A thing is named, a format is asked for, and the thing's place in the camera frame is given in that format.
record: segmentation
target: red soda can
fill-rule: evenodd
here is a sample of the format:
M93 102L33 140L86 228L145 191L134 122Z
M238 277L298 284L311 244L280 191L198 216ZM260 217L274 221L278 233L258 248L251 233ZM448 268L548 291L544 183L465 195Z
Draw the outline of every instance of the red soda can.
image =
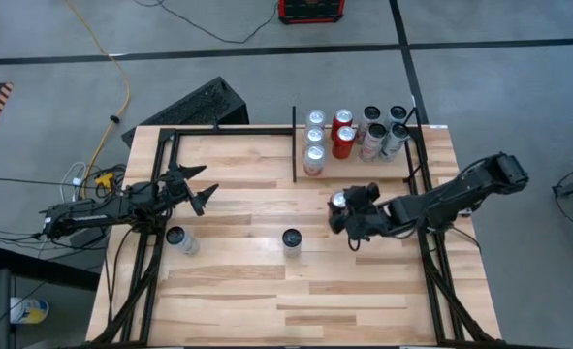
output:
M351 126L353 124L353 114L348 110L339 110L335 112L334 122L332 123L332 141L335 141L335 134L340 127Z
M335 133L334 148L332 154L336 159L346 159L351 154L355 143L355 130L350 126L342 126Z

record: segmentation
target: white can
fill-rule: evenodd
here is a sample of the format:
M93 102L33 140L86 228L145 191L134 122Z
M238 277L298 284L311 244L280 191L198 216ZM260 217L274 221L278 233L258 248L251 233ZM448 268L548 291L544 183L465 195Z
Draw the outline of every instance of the white can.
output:
M325 113L323 111L314 110L310 111L305 118L305 129L310 127L325 127Z
M394 124L404 124L406 121L406 109L401 106L393 106L390 108L390 112L387 113L387 122L385 127L390 129Z
M193 256L200 250L198 240L180 227L171 227L166 233L166 241L188 256Z
M367 129L364 144L362 144L362 148L360 149L360 159L364 162L374 160L381 150L381 146L383 146L385 136L387 136L385 126L377 123L371 124Z
M282 234L284 256L297 257L302 253L302 234L297 229L288 229Z
M377 107L370 106L364 109L364 115L362 116L362 120L357 125L357 133L355 134L355 143L362 144L364 142L367 128L370 126L371 123L377 122L379 117L381 117L381 111Z
M49 303L46 301L11 298L11 324L38 324L48 314Z
M325 142L325 130L317 126L311 126L305 130L305 147L303 151L313 145L323 146Z
M309 146L303 155L303 170L309 176L317 176L325 167L325 148L320 145Z
M402 145L409 139L409 129L402 124L394 124L385 140L385 144L379 152L379 158L383 161L392 161L402 148Z

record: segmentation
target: black metal frame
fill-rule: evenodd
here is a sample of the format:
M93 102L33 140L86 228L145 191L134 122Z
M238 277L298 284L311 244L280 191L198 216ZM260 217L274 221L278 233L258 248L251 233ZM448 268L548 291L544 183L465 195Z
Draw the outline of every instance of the black metal frame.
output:
M409 131L411 134L411 139L415 144L415 151L418 156L419 165L414 168L412 160L412 149L409 142L405 144L405 155L407 157L407 166L409 168L409 177L404 179L404 182L409 187L409 192L411 194L418 194L418 187L416 183L416 174L420 173L422 175L422 180L424 183L424 190L429 191L432 189L432 182L430 178L430 169L428 166L428 155L426 153L426 145L424 141L424 136L422 133L422 123L418 114L417 109L414 107L413 110L407 116L407 120L415 114L416 125L409 125ZM165 151L166 142L172 142L172 149L170 153L170 163L176 163L177 155L180 151L180 140L182 136L257 136L257 135L275 135L275 136L291 136L292 137L292 158L293 158L293 182L297 181L296 176L296 108L292 109L292 126L289 127L266 127L266 128L252 128L252 127L219 127L214 125L212 128L200 128L200 129L161 129L158 138L158 145L155 154L155 160L152 168L151 180L155 180L160 173L160 169L163 164L163 155ZM437 346L440 347L454 347L454 348L529 348L528 346L521 345L510 345L506 344L501 340L494 340L487 334L485 334L482 329L477 325L477 323L471 318L467 310L462 306L461 302L458 300L454 293L454 285L452 281L452 274L450 272L450 265L448 262L448 255L445 248L444 234L438 234L434 236L436 244L436 257L440 270L435 266L432 256L430 255L430 248L427 241L426 228L418 230L418 240L420 244L420 253L422 256L422 264L425 270L425 281L427 286L427 292L430 304L430 315L432 318L432 323L434 327L435 339ZM150 332L150 324L152 317L152 309L155 301L155 293L157 287L158 279L158 267L160 265L161 252L164 243L164 234L157 234L157 240L155 242L155 247L153 251L153 259L158 258L156 268L157 271L152 275L142 274L143 260L146 254L148 234L142 234L140 237L140 242L138 244L138 250L135 260L135 265L132 273L130 294L133 295L132 299L129 299L123 308L126 306L126 315L123 315L121 321L122 333L120 337L120 342L115 344L110 344L120 347L142 347L146 346L148 343L148 336ZM454 339L448 339L445 337L443 319L441 317L441 308L439 305L439 299L437 297L436 289L439 289L449 304L450 316L453 326ZM141 322L141 331L139 340L129 340L131 327L133 323L133 311L128 311L129 308L133 309L136 306L143 289L147 289L145 304L143 309L143 320ZM467 331L471 334L474 341L466 341L464 339L464 333L462 328L465 327ZM93 348L106 345L104 342L92 343L87 346Z

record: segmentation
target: black box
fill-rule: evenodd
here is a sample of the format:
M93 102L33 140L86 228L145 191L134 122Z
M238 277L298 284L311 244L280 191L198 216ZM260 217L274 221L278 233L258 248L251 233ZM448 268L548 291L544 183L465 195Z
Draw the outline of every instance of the black box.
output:
M245 101L221 77L159 111L142 125L249 125ZM131 147L135 127L122 135Z

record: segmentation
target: yellow object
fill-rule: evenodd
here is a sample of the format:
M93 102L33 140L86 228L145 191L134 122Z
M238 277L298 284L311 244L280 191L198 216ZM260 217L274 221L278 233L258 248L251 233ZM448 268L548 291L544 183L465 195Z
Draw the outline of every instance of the yellow object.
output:
M103 175L99 176L98 178L94 179L94 181L96 182L97 186L102 185L111 191L112 184L113 184L113 173L103 174Z
M122 113L126 110L127 106L129 105L129 100L131 99L131 88L129 87L129 79L127 78L127 74L124 72L124 69L122 69L120 64L109 53L107 53L105 51L105 49L101 46L101 44L99 43L99 40L96 38L96 35L94 35L94 32L92 31L92 29L90 28L88 23L85 21L85 19L83 19L80 12L77 10L75 5L73 5L71 0L65 0L65 2L66 2L66 5L80 19L81 23L83 23L83 26L85 27L85 29L88 30L88 32L90 33L90 36L92 37L92 40L94 41L94 44L96 44L97 48L99 48L101 53L103 53L103 55L107 56L107 58L109 58L110 61L113 62L113 64L115 64L115 66L120 71L120 74L122 74L122 78L124 79L124 85L126 86L126 98L124 100L124 103L122 104L122 107L120 107L120 110L118 110L118 112L115 114L117 117L120 117L122 115ZM83 183L86 182L88 176L90 175L90 170L92 170L92 166L94 166L94 162L96 161L97 156L99 156L99 153L103 149L103 145L105 144L105 140L108 138L108 134L110 133L110 130L111 130L111 127L113 126L113 124L114 124L114 122L110 121L110 125L105 130L105 133L103 134L103 137L101 138L101 142L99 143L99 146L97 146L96 150L94 150L94 154L92 154L92 159L90 159L90 162L88 163L88 168L85 171ZM85 198L85 186L83 186L81 188L81 195Z

